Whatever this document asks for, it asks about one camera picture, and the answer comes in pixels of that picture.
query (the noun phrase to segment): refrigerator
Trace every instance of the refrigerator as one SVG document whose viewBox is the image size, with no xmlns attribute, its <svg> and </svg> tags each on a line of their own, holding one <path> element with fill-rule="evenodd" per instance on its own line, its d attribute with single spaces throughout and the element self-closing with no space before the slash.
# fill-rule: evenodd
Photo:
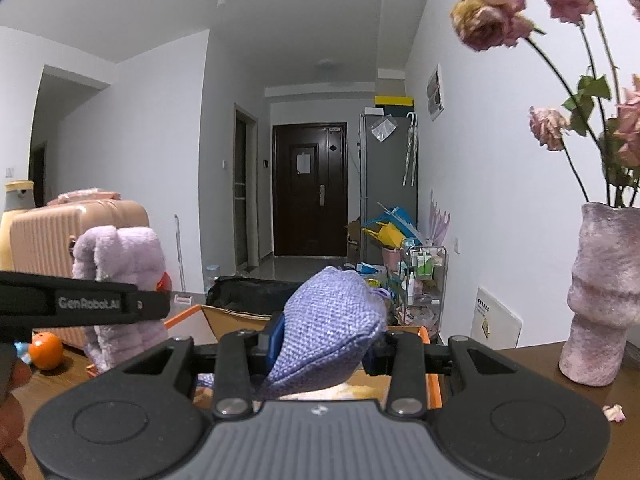
<svg viewBox="0 0 640 480">
<path fill-rule="evenodd" d="M 378 218 L 384 212 L 381 203 L 391 210 L 396 206 L 406 209 L 414 223 L 418 215 L 418 177 L 411 186 L 412 163 L 406 186 L 402 186 L 404 162 L 409 141 L 411 119 L 394 117 L 398 127 L 380 142 L 371 133 L 382 116 L 360 115 L 360 222 Z M 371 265 L 382 265 L 382 249 L 369 235 L 360 232 L 360 260 Z"/>
</svg>

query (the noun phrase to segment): flower stem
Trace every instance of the flower stem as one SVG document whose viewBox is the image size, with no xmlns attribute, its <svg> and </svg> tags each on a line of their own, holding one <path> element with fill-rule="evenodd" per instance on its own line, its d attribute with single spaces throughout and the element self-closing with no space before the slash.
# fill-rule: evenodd
<svg viewBox="0 0 640 480">
<path fill-rule="evenodd" d="M 575 169 L 574 162 L 571 160 L 571 155 L 569 155 L 569 150 L 566 148 L 566 144 L 564 143 L 564 139 L 560 137 L 560 142 L 562 143 L 562 148 L 564 149 L 564 154 L 566 155 L 566 160 L 569 161 L 569 166 L 571 167 L 571 171 L 574 172 L 575 179 L 578 181 L 580 185 L 580 189 L 582 190 L 582 194 L 584 195 L 585 202 L 589 201 L 589 197 L 587 196 L 587 191 L 584 189 L 584 184 L 580 180 L 580 175 L 578 175 L 578 170 Z"/>
<path fill-rule="evenodd" d="M 636 178 L 636 180 L 634 181 L 634 194 L 631 197 L 631 202 L 629 202 L 629 207 L 633 207 L 636 203 L 636 197 L 638 196 L 638 184 L 638 179 Z"/>
<path fill-rule="evenodd" d="M 578 99 L 575 98 L 574 91 L 571 90 L 571 87 L 569 86 L 569 83 L 567 83 L 566 79 L 564 79 L 564 77 L 562 77 L 562 74 L 556 68 L 556 66 L 554 65 L 554 62 L 551 61 L 549 56 L 547 54 L 545 54 L 545 52 L 538 46 L 538 44 L 535 41 L 533 41 L 531 38 L 525 38 L 525 41 L 527 41 L 527 43 L 529 43 L 533 47 L 533 49 L 538 54 L 540 54 L 540 57 L 546 62 L 546 64 L 549 65 L 549 68 L 554 72 L 554 74 L 556 74 L 556 77 L 562 83 L 562 86 L 564 86 L 564 89 L 567 91 L 567 93 L 569 94 L 569 97 L 574 102 L 575 110 L 578 112 L 578 115 L 580 116 L 580 118 L 582 119 L 584 124 L 587 126 L 587 131 L 589 132 L 589 135 L 591 136 L 591 139 L 593 139 L 593 142 L 596 143 L 596 146 L 598 147 L 598 150 L 600 150 L 600 155 L 602 156 L 602 147 L 600 146 L 600 143 L 598 142 L 598 138 L 596 137 L 596 134 L 593 133 L 593 130 L 591 129 L 589 121 L 584 116 L 582 108 L 580 107 L 580 103 L 578 102 Z"/>
<path fill-rule="evenodd" d="M 578 28 L 580 29 L 582 39 L 584 40 L 584 46 L 587 49 L 589 63 L 591 65 L 591 73 L 593 74 L 593 78 L 597 79 L 598 75 L 596 74 L 596 62 L 593 58 L 593 51 L 591 50 L 591 45 L 589 44 L 589 38 L 587 38 L 587 34 L 584 31 L 583 26 L 580 26 Z M 604 160 L 604 181 L 605 186 L 607 187 L 607 205 L 611 206 L 611 190 L 609 187 L 609 139 L 607 138 L 607 117 L 604 113 L 604 105 L 602 104 L 601 97 L 598 97 L 598 108 L 600 109 L 600 118 L 602 119 L 602 135 L 604 144 L 602 149 L 602 158 Z"/>
<path fill-rule="evenodd" d="M 618 79 L 618 67 L 613 61 L 613 54 L 611 53 L 611 48 L 609 47 L 609 40 L 607 39 L 607 35 L 604 32 L 604 24 L 602 23 L 602 16 L 600 15 L 600 9 L 596 6 L 596 19 L 598 20 L 598 30 L 600 31 L 600 37 L 602 38 L 602 43 L 604 44 L 604 50 L 607 53 L 607 58 L 609 59 L 609 66 L 611 67 L 611 74 L 613 75 L 613 86 L 616 91 L 616 103 L 620 104 L 620 80 Z"/>
<path fill-rule="evenodd" d="M 616 201 L 613 205 L 615 208 L 622 208 L 625 206 L 625 202 L 622 200 L 622 192 L 625 190 L 623 187 L 616 188 Z"/>
</svg>

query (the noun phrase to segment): wooden table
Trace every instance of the wooden table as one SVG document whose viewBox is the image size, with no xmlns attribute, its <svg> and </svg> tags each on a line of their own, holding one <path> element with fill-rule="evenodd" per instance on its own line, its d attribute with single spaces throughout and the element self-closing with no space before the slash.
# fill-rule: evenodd
<svg viewBox="0 0 640 480">
<path fill-rule="evenodd" d="M 525 365 L 574 392 L 589 397 L 598 406 L 620 404 L 626 420 L 611 423 L 609 450 L 596 480 L 632 480 L 640 478 L 640 371 L 623 363 L 611 386 L 590 388 L 572 383 L 560 373 L 558 361 L 563 343 L 504 350 L 508 358 Z"/>
<path fill-rule="evenodd" d="M 36 371 L 29 384 L 16 390 L 14 395 L 22 404 L 27 425 L 37 409 L 49 399 L 66 392 L 77 384 L 84 383 L 88 379 L 85 369 L 88 364 L 90 361 L 84 354 L 65 349 L 64 361 L 56 370 L 52 372 Z M 44 480 L 27 444 L 26 432 L 20 440 L 27 450 L 24 477 L 26 480 Z"/>
<path fill-rule="evenodd" d="M 505 350 L 503 353 L 556 383 L 563 384 L 574 392 L 589 397 L 599 406 L 621 404 L 626 421 L 612 423 L 611 443 L 607 455 L 596 476 L 596 480 L 632 480 L 640 478 L 640 371 L 623 364 L 616 381 L 606 388 L 588 388 L 569 381 L 558 369 L 562 343 Z M 16 391 L 25 411 L 27 422 L 33 413 L 52 397 L 87 380 L 84 368 L 89 361 L 83 355 L 65 351 L 65 362 L 55 373 L 37 372 L 31 382 Z M 43 477 L 28 451 L 25 478 L 43 480 Z"/>
</svg>

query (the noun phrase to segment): dark brown door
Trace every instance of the dark brown door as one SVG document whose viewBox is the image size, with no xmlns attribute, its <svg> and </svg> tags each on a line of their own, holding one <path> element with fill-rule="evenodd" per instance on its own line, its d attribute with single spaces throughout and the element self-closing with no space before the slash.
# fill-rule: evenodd
<svg viewBox="0 0 640 480">
<path fill-rule="evenodd" d="M 346 256 L 346 124 L 274 126 L 274 254 Z"/>
<path fill-rule="evenodd" d="M 36 207 L 44 206 L 44 163 L 47 145 L 31 150 L 29 160 L 29 180 L 33 182 L 33 202 Z"/>
</svg>

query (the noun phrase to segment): purple fabric bag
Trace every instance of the purple fabric bag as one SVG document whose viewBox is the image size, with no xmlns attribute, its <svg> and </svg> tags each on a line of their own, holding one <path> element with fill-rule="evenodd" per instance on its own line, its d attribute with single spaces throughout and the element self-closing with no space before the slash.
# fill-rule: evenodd
<svg viewBox="0 0 640 480">
<path fill-rule="evenodd" d="M 287 301 L 284 315 L 282 349 L 257 399 L 343 383 L 386 330 L 382 298 L 354 270 L 335 267 L 304 283 Z"/>
</svg>

